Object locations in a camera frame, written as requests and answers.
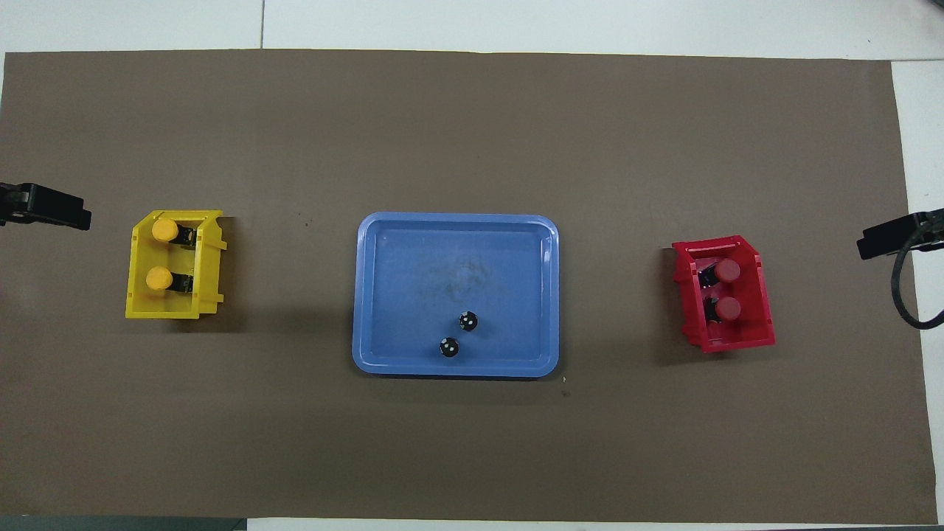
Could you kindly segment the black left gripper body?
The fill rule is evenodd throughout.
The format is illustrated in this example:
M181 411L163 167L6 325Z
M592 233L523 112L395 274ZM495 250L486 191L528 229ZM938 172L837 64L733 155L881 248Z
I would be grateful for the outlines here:
M91 228L91 212L80 196L38 184L1 184L1 225L41 223Z

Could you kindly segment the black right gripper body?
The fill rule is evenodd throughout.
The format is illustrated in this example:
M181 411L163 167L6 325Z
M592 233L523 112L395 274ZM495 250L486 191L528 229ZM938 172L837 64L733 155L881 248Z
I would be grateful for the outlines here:
M937 251L943 246L943 209L900 216L863 229L857 240L859 257L867 261L907 251Z

